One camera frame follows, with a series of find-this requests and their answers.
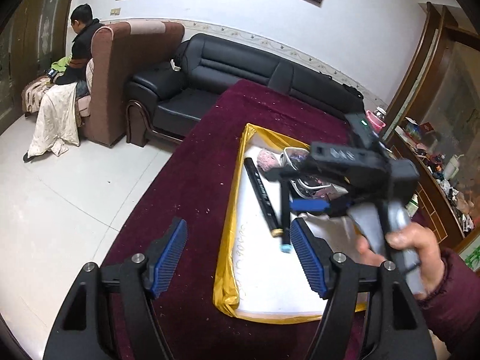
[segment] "black leather sofa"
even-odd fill
[[[282,57],[210,35],[197,34],[177,50],[174,71],[161,63],[134,74],[126,84],[127,142],[144,146],[149,136],[181,141],[240,79],[302,100],[344,119],[364,112],[363,96]]]

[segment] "yellow tape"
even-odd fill
[[[285,147],[310,147],[299,140],[276,133],[266,128],[255,126],[248,123],[242,133],[240,148],[238,149],[237,161],[235,163],[235,172],[233,174],[232,186],[230,189],[229,205],[226,209],[225,223],[223,225],[222,240],[218,251],[217,270],[215,271],[215,281],[213,287],[213,303],[224,314],[241,318],[247,321],[271,323],[276,325],[289,325],[292,323],[310,322],[321,319],[321,315],[296,316],[285,315],[272,316],[272,318],[257,318],[253,315],[237,314],[236,309],[239,306],[240,298],[237,283],[233,273],[232,249],[235,243],[235,232],[237,228],[237,200],[240,178],[242,175],[243,157],[248,141],[254,135],[258,134],[263,141],[271,148],[279,151]],[[364,304],[358,304],[356,311],[365,310]]]

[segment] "white wall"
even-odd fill
[[[164,17],[220,24],[301,50],[390,103],[425,21],[418,0],[73,0],[100,20]],[[110,16],[121,8],[120,16]]]

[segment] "person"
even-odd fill
[[[86,80],[86,66],[92,59],[92,38],[102,27],[100,20],[93,18],[92,8],[88,4],[76,7],[71,16],[71,27],[77,34],[71,47],[71,60],[65,73],[55,79],[57,85],[66,85]]]
[[[480,277],[453,250],[440,251],[435,234],[417,223],[386,240],[397,250],[414,248],[421,261],[425,294],[417,295],[427,326],[451,353],[449,359],[480,359]],[[359,236],[361,262],[379,266],[385,257]]]
[[[75,111],[75,101],[89,94],[86,71],[87,65],[90,72],[93,70],[93,64],[89,63],[92,59],[92,38],[103,25],[98,19],[93,19],[92,8],[88,4],[76,7],[70,21],[77,34],[71,48],[71,60],[65,73],[57,75],[52,80],[55,85],[42,96],[32,142],[23,156],[25,163],[46,151],[61,155],[68,150],[65,142],[80,145],[77,127],[81,121]]]

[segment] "black hair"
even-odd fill
[[[91,23],[93,20],[92,7],[90,7],[88,4],[79,5],[73,10],[70,20],[77,20],[83,24]]]

